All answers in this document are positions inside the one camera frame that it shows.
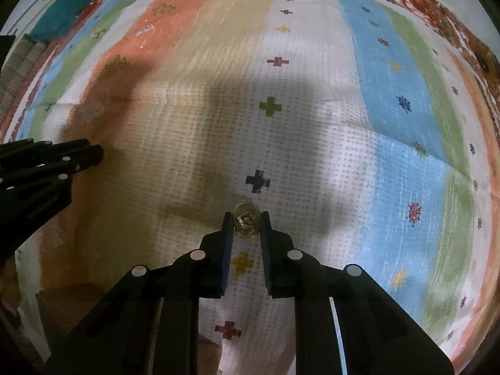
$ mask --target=orange stripe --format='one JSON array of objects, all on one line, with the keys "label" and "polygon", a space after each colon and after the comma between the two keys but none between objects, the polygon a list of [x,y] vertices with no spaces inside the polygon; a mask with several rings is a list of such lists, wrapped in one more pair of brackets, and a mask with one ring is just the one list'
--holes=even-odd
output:
[{"label": "orange stripe", "polygon": [[[208,1],[155,0],[122,40],[105,53],[94,67],[87,90],[81,103],[73,107],[61,140],[88,138],[93,144],[102,143],[106,148],[106,156],[101,166],[85,171],[73,181],[72,195],[77,201],[53,218],[42,230],[39,241],[42,289],[88,281],[86,255],[98,253],[99,250],[87,249],[88,241],[82,234],[85,227],[79,227],[78,224],[88,221],[92,205],[98,201],[98,197],[94,197],[96,193],[89,188],[98,187],[103,170],[113,171],[115,165],[121,164],[123,155],[113,151],[114,145],[107,143],[114,142],[119,126],[126,124],[123,119],[128,116],[131,106],[136,104],[134,91],[140,84],[138,81],[164,61],[176,44],[188,35],[197,13]],[[162,4],[173,5],[176,9],[154,15],[154,8]],[[154,30],[136,36],[149,24],[154,26]],[[103,79],[104,67],[113,62],[117,55],[125,57],[128,65],[117,74]],[[88,120],[88,115],[96,111],[102,113]],[[57,237],[62,237],[63,241],[53,247],[52,244],[58,242]],[[53,261],[58,261],[57,266],[53,266]]]},{"label": "orange stripe", "polygon": [[456,372],[461,371],[468,360],[476,352],[490,329],[498,310],[496,294],[498,266],[500,265],[500,151],[498,149],[492,114],[472,72],[451,51],[448,51],[457,67],[466,89],[472,99],[477,117],[481,123],[484,140],[486,141],[487,157],[490,170],[492,198],[492,240],[488,252],[488,260],[479,298],[474,306],[472,318],[462,334],[462,338],[453,354],[452,361]]}]

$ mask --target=silver screw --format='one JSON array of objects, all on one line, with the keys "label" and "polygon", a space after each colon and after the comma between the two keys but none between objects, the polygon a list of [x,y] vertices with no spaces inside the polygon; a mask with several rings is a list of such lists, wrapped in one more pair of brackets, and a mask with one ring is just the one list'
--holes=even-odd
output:
[{"label": "silver screw", "polygon": [[134,267],[132,269],[132,275],[135,276],[136,278],[140,278],[140,277],[143,277],[144,275],[146,275],[146,272],[147,272],[147,268],[142,266],[142,265],[137,265],[136,267]]},{"label": "silver screw", "polygon": [[302,259],[303,254],[298,249],[292,249],[291,251],[288,251],[287,257],[291,260],[298,261]]},{"label": "silver screw", "polygon": [[195,261],[201,261],[204,259],[207,255],[205,254],[204,251],[201,249],[196,249],[193,252],[191,252],[191,259]]},{"label": "silver screw", "polygon": [[352,277],[358,277],[358,276],[360,276],[363,273],[363,271],[357,265],[349,265],[347,267],[347,273],[349,275],[351,275]]}]

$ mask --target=beige stripe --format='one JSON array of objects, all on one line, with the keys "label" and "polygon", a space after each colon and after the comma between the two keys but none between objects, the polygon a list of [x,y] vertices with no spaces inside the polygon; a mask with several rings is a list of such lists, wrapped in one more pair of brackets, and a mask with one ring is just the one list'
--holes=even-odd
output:
[{"label": "beige stripe", "polygon": [[107,176],[100,167],[95,188],[92,282],[109,288],[135,263],[172,263],[220,229],[239,199],[226,186],[239,92],[272,2],[210,0],[189,36],[132,89],[136,103],[116,131],[117,152],[108,151],[116,158]]}]

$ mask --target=teal fabric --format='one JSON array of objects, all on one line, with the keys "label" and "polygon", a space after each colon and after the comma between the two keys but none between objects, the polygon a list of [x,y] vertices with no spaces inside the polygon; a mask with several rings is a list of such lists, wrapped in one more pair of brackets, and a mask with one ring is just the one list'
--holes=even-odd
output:
[{"label": "teal fabric", "polygon": [[92,0],[56,0],[42,15],[29,35],[34,41],[52,41],[64,37],[79,13]]}]

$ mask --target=green stripe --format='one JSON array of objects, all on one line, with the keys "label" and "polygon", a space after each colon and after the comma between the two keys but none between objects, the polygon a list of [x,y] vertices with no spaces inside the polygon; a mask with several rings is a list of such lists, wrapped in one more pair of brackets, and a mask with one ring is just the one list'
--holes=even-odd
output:
[{"label": "green stripe", "polygon": [[57,103],[57,101],[63,96],[75,72],[81,66],[88,54],[92,51],[94,46],[96,46],[102,38],[94,38],[94,33],[103,29],[109,31],[111,26],[120,17],[122,10],[136,1],[137,0],[120,0],[117,2],[114,7],[102,16],[92,30],[88,32],[88,34],[75,44],[66,54],[59,73],[50,86],[48,86],[47,91],[43,95],[41,104],[35,109],[32,125],[29,129],[30,138],[34,138],[35,140],[42,139],[43,124],[49,114],[47,111],[49,105]]},{"label": "green stripe", "polygon": [[474,219],[472,183],[462,129],[443,78],[434,66],[430,49],[413,22],[391,9],[386,10],[427,82],[432,98],[432,110],[441,130],[447,161],[451,166],[444,198],[441,238],[434,272],[428,279],[426,304],[421,320],[422,328],[439,342],[454,321],[471,260]]}]

